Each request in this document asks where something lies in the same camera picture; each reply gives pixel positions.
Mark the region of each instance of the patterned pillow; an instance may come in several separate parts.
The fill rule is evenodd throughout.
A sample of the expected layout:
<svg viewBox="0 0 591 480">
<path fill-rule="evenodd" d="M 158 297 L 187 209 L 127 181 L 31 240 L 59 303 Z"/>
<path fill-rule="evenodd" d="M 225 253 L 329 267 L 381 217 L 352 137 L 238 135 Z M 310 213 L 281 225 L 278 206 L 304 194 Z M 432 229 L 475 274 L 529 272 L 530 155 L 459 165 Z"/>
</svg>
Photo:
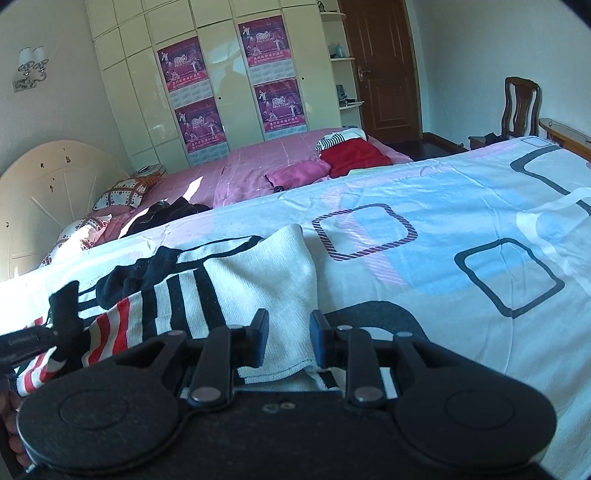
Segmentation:
<svg viewBox="0 0 591 480">
<path fill-rule="evenodd" d="M 51 252 L 41 262 L 40 267 L 51 265 L 56 261 L 66 260 L 84 250 L 95 246 L 95 242 L 103 234 L 111 221 L 111 215 L 89 217 L 78 220 L 66 227 L 57 239 Z"/>
<path fill-rule="evenodd" d="M 164 165 L 144 167 L 127 180 L 117 182 L 116 185 L 104 192 L 93 210 L 102 210 L 113 205 L 137 208 L 144 195 L 155 187 L 165 174 L 166 167 Z"/>
</svg>

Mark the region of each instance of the dark wooden floor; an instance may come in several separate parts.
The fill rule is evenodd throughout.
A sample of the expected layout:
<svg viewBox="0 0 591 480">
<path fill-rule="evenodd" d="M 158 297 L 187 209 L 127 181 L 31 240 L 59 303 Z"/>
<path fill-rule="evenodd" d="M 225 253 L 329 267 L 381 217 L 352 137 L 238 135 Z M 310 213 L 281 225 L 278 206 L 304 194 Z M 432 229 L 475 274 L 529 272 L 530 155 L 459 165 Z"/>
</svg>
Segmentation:
<svg viewBox="0 0 591 480">
<path fill-rule="evenodd" d="M 389 145 L 397 152 L 404 153 L 414 161 L 427 160 L 429 158 L 440 158 L 454 155 L 456 151 L 444 148 L 430 140 L 413 140 L 410 142 L 393 143 Z"/>
</svg>

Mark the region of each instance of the cream wardrobe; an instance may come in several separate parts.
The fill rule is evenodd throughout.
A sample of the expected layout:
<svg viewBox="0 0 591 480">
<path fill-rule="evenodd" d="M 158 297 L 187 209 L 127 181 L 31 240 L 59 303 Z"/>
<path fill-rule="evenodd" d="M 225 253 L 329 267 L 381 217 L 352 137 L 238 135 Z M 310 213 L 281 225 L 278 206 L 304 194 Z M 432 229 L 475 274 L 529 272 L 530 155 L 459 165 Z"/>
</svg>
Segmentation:
<svg viewBox="0 0 591 480">
<path fill-rule="evenodd" d="M 135 168 L 189 167 L 156 52 L 199 37 L 231 150 L 264 140 L 237 25 L 282 15 L 310 130 L 342 124 L 315 0 L 87 0 L 105 89 Z"/>
</svg>

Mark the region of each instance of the red clothing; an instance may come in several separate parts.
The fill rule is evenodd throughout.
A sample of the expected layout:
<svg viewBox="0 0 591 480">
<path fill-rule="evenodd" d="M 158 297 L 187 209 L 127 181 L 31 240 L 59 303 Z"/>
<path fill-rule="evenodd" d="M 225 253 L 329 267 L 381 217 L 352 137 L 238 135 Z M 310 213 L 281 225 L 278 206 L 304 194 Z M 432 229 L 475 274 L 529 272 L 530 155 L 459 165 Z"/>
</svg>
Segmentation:
<svg viewBox="0 0 591 480">
<path fill-rule="evenodd" d="M 392 165 L 392 160 L 389 157 L 383 155 L 380 150 L 362 138 L 352 138 L 324 150 L 322 160 L 332 167 L 330 171 L 332 179 L 344 177 L 351 170 L 357 168 Z"/>
</svg>

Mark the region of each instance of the door handle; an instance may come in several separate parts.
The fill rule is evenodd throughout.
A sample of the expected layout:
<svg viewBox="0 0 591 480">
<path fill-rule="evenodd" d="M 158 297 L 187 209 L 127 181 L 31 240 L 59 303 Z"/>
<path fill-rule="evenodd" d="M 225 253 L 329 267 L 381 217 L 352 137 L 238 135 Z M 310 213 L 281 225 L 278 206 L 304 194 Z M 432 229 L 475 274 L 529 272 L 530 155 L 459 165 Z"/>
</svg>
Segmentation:
<svg viewBox="0 0 591 480">
<path fill-rule="evenodd" d="M 365 74 L 366 73 L 371 73 L 371 70 L 369 69 L 364 69 L 361 65 L 357 66 L 357 75 L 359 77 L 359 81 L 363 82 L 365 80 Z"/>
</svg>

